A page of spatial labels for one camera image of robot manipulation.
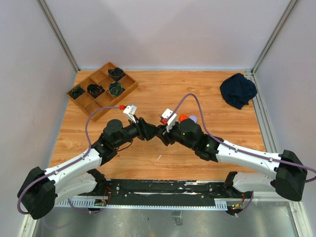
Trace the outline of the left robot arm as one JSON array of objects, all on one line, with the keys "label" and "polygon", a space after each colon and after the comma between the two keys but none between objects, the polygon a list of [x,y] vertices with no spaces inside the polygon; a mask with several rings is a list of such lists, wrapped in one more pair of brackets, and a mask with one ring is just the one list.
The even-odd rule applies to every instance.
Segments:
[{"label": "left robot arm", "polygon": [[106,183],[93,172],[118,154],[118,148],[135,138],[149,141],[158,127],[143,118],[124,127],[118,119],[109,121],[99,139],[88,149],[57,166],[33,168],[18,191],[17,209],[36,220],[47,215],[55,205],[82,193],[101,195]]}]

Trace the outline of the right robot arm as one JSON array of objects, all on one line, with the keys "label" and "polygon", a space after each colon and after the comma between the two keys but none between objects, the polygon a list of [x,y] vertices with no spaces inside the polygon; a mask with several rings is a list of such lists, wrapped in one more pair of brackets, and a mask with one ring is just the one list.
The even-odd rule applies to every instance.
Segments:
[{"label": "right robot arm", "polygon": [[226,162],[256,170],[255,178],[231,172],[224,184],[224,193],[231,198],[240,192],[275,191],[279,196],[301,201],[307,179],[307,169],[296,154],[284,150],[282,154],[257,151],[203,133],[201,126],[191,119],[158,126],[157,137],[166,145],[175,142],[191,149],[205,161]]}]

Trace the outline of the orange earbud charging case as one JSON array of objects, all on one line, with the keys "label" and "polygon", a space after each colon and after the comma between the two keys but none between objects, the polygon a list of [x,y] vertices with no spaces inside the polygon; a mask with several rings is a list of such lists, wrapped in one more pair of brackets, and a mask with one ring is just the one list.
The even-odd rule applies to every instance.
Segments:
[{"label": "orange earbud charging case", "polygon": [[182,114],[182,115],[179,116],[179,121],[182,122],[182,121],[184,121],[184,120],[186,120],[186,119],[188,119],[188,118],[189,118],[189,117],[188,117],[187,115]]}]

